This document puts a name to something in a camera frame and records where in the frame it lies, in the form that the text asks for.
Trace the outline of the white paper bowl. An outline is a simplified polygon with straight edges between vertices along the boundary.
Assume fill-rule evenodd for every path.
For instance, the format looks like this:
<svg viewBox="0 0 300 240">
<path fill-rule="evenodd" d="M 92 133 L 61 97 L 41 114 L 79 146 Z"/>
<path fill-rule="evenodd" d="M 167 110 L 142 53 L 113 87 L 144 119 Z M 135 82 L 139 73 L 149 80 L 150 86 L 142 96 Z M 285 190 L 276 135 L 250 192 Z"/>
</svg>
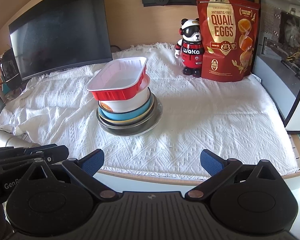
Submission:
<svg viewBox="0 0 300 240">
<path fill-rule="evenodd" d="M 110 113 L 125 113 L 133 111 L 143 106 L 150 97 L 149 92 L 150 77 L 146 74 L 142 80 L 137 94 L 128 100 L 115 100 L 115 101 L 99 101 L 98 105 Z"/>
</svg>

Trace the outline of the panda racer figurine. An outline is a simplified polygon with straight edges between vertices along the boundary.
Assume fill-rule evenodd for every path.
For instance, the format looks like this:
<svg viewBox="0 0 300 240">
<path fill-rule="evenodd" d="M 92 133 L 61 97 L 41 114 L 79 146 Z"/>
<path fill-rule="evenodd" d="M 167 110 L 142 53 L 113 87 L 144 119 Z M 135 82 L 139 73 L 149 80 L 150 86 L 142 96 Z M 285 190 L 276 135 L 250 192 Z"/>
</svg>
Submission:
<svg viewBox="0 0 300 240">
<path fill-rule="evenodd" d="M 181 58 L 183 74 L 201 77 L 204 47 L 200 32 L 199 19 L 181 20 L 179 34 L 182 38 L 175 45 L 175 58 Z"/>
</svg>

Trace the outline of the blue enamel bowl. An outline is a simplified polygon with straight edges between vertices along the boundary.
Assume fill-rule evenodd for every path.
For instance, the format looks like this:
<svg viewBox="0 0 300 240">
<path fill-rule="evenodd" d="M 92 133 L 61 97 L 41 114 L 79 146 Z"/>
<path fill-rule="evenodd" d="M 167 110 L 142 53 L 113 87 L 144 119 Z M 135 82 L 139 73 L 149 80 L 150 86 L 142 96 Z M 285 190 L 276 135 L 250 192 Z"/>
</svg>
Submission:
<svg viewBox="0 0 300 240">
<path fill-rule="evenodd" d="M 136 118 L 137 116 L 140 116 L 143 113 L 145 113 L 149 109 L 151 102 L 152 102 L 152 96 L 151 93 L 149 93 L 149 97 L 147 101 L 142 106 L 132 111 L 123 112 L 123 113 L 113 113 L 103 109 L 101 105 L 99 105 L 99 108 L 101 109 L 103 115 L 106 116 L 108 119 L 114 121 L 125 121 L 125 120 Z"/>
</svg>

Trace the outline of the white glass PC case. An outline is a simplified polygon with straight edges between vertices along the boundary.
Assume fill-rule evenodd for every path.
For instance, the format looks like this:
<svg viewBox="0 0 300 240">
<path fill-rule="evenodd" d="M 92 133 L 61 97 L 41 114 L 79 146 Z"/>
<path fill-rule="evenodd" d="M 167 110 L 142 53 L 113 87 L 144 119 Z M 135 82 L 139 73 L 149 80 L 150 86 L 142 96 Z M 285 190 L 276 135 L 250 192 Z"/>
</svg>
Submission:
<svg viewBox="0 0 300 240">
<path fill-rule="evenodd" d="M 300 133 L 300 0 L 259 0 L 253 74 L 274 101 L 286 131 Z"/>
</svg>

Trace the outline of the white woven tablecloth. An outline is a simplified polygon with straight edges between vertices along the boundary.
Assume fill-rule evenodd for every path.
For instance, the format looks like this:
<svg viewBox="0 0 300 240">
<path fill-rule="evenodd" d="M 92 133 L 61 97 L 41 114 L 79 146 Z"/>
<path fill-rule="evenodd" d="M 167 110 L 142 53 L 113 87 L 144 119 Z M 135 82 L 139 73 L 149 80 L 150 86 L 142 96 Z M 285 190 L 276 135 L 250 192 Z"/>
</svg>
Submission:
<svg viewBox="0 0 300 240">
<path fill-rule="evenodd" d="M 41 144 L 65 145 L 82 158 L 104 151 L 103 170 L 142 176 L 206 179 L 200 153 L 208 149 L 245 164 L 268 159 L 279 174 L 298 170 L 277 108 L 254 76 L 220 83 L 183 76 L 170 44 L 120 51 L 114 58 L 145 56 L 151 92 L 161 101 L 159 123 L 137 137 L 117 137 L 98 124 L 98 103 L 87 91 L 101 64 L 32 78 L 0 113 L 0 130 Z"/>
</svg>

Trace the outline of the red foil tray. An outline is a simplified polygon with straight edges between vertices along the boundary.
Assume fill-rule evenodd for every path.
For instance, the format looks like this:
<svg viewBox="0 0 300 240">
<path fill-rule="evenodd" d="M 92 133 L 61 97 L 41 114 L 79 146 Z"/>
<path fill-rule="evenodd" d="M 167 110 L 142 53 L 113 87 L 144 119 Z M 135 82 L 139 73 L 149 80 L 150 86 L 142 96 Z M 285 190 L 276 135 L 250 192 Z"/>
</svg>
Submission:
<svg viewBox="0 0 300 240">
<path fill-rule="evenodd" d="M 146 57 L 108 62 L 87 84 L 98 101 L 128 100 L 136 96 L 146 74 Z"/>
</svg>

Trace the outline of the red quail eggs bag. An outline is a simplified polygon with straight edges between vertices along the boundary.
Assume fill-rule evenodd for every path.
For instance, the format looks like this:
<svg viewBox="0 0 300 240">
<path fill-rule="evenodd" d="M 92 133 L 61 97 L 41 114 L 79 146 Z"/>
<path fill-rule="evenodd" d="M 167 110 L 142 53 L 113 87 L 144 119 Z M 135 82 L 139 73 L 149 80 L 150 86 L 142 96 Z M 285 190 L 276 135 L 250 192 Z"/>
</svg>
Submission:
<svg viewBox="0 0 300 240">
<path fill-rule="evenodd" d="M 247 0 L 197 0 L 203 78 L 237 82 L 250 74 L 259 9 L 258 3 Z"/>
</svg>

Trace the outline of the silver cylinder object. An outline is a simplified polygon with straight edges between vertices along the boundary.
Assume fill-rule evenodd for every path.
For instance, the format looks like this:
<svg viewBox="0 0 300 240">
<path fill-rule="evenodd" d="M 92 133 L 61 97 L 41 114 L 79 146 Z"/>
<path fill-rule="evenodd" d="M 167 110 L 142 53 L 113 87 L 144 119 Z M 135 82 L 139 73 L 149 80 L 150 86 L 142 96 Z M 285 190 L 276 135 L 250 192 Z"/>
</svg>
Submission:
<svg viewBox="0 0 300 240">
<path fill-rule="evenodd" d="M 27 134 L 13 135 L 0 130 L 0 148 L 1 147 L 23 147 L 31 148 L 40 146 L 39 144 L 33 142 Z"/>
</svg>

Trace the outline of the cream bowl yellow rim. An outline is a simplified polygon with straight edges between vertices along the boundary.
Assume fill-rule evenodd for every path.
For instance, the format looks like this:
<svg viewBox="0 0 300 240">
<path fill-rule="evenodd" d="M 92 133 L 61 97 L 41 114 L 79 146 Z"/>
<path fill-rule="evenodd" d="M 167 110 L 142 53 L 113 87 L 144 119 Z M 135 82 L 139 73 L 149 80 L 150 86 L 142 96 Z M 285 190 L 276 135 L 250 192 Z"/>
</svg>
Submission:
<svg viewBox="0 0 300 240">
<path fill-rule="evenodd" d="M 146 116 L 148 116 L 149 113 L 152 111 L 153 105 L 154 105 L 154 95 L 152 93 L 150 96 L 149 106 L 147 107 L 147 109 L 142 114 L 137 115 L 135 118 L 130 118 L 127 120 L 119 120 L 119 121 L 111 120 L 107 118 L 103 113 L 101 113 L 100 107 L 98 107 L 97 116 L 107 124 L 113 126 L 127 126 L 127 125 L 135 124 L 141 121 L 142 119 L 144 119 Z"/>
</svg>

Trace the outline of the black computer monitor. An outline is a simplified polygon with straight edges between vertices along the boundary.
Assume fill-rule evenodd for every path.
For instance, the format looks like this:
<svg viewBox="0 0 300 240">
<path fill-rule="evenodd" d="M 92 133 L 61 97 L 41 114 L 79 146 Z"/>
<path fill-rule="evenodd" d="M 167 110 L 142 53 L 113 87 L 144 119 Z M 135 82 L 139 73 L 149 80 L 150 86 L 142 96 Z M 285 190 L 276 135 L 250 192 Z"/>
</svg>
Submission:
<svg viewBox="0 0 300 240">
<path fill-rule="evenodd" d="M 104 0 L 42 0 L 8 28 L 22 80 L 112 60 Z"/>
</svg>

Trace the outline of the stainless steel bowl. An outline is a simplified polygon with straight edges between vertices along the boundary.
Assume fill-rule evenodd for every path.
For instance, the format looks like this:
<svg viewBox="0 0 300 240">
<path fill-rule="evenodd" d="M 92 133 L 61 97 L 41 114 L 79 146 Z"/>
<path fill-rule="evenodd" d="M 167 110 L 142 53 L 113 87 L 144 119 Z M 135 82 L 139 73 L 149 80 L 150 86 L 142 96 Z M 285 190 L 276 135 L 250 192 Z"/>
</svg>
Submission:
<svg viewBox="0 0 300 240">
<path fill-rule="evenodd" d="M 98 119 L 98 122 L 101 126 L 105 127 L 105 128 L 108 128 L 108 129 L 112 129 L 112 130 L 115 130 L 115 131 L 120 131 L 120 130 L 125 130 L 125 129 L 131 129 L 131 128 L 139 128 L 141 125 L 145 125 L 147 124 L 153 117 L 155 117 L 156 113 L 157 113 L 157 107 L 158 107 L 158 100 L 156 98 L 156 96 L 154 96 L 154 105 L 153 105 L 153 108 L 152 108 L 152 111 L 149 113 L 148 116 L 146 116 L 144 119 L 142 119 L 141 121 L 135 123 L 135 124 L 132 124 L 132 125 L 127 125 L 127 126 L 113 126 L 113 125 L 110 125 L 110 124 L 107 124 L 105 123 L 104 121 L 102 121 L 98 116 L 97 116 L 97 113 L 96 113 L 96 116 L 97 116 L 97 119 Z"/>
</svg>

